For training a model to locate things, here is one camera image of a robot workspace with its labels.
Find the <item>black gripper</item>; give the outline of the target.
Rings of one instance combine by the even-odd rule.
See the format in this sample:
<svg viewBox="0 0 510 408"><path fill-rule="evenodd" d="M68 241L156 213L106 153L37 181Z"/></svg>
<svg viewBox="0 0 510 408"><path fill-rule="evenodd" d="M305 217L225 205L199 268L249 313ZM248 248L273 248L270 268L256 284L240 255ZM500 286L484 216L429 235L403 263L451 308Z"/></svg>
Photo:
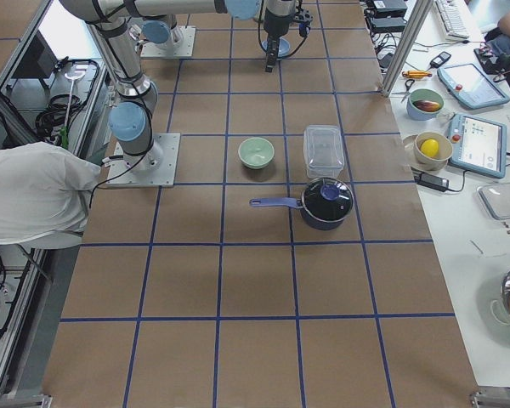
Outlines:
<svg viewBox="0 0 510 408"><path fill-rule="evenodd" d="M268 0L265 3L263 28L267 33L265 71L272 72L276 64L280 39L286 35L290 25L290 2Z"/></svg>

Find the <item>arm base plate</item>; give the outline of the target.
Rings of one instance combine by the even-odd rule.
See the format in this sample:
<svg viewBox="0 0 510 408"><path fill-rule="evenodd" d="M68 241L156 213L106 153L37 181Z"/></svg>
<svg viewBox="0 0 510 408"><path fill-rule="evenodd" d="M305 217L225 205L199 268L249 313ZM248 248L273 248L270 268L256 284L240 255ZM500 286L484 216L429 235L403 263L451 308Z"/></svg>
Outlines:
<svg viewBox="0 0 510 408"><path fill-rule="evenodd" d="M196 36L193 25L177 25L166 42L146 42L141 48L143 59L188 59L192 57Z"/></svg>
<svg viewBox="0 0 510 408"><path fill-rule="evenodd" d="M112 188L173 187L180 138L180 133L154 133L153 146L141 162L125 155L116 142L114 156L122 158L109 162L106 184Z"/></svg>

